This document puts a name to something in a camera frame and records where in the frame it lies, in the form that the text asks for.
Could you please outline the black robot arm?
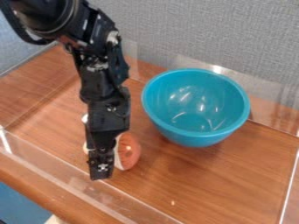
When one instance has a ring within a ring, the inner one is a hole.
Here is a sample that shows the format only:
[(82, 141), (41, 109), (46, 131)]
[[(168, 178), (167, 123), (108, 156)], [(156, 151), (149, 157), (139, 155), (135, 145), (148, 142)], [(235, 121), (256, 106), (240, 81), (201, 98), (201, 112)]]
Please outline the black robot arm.
[(129, 129), (131, 96), (122, 82), (129, 66), (116, 24), (88, 0), (0, 0), (0, 11), (24, 42), (62, 44), (80, 78), (78, 98), (88, 106), (85, 148), (93, 180), (108, 179), (118, 135)]

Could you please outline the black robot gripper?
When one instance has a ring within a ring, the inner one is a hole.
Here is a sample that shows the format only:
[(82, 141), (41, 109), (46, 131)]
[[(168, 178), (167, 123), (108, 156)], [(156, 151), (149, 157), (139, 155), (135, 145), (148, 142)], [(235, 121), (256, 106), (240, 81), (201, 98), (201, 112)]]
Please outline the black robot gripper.
[(88, 103), (85, 120), (88, 171), (92, 180), (109, 179), (114, 168), (114, 139), (129, 129), (131, 95), (121, 87), (108, 98)]

